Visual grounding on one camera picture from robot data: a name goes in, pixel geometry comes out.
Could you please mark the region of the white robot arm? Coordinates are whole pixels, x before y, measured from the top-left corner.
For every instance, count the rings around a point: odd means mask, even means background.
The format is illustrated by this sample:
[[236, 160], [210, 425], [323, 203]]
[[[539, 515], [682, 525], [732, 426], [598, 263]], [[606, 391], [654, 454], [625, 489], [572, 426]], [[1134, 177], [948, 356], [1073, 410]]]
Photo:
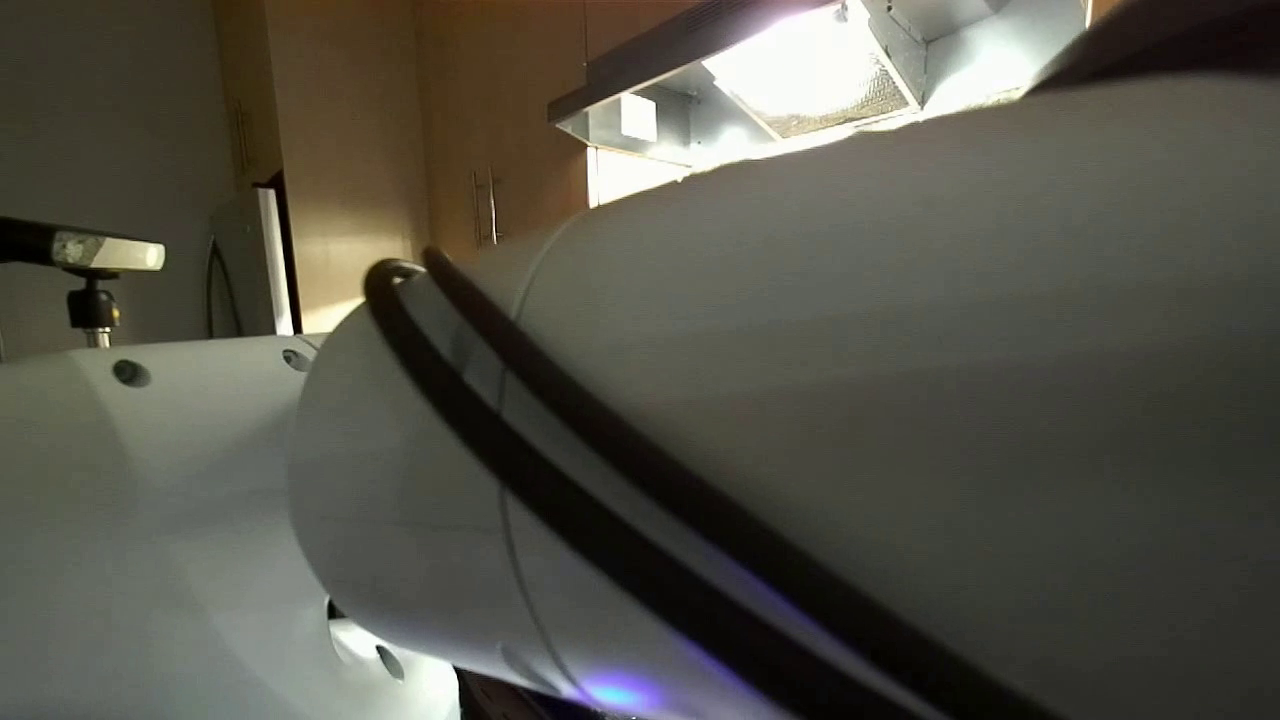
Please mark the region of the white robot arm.
[[0, 720], [1280, 720], [1280, 83], [720, 169], [0, 380]]

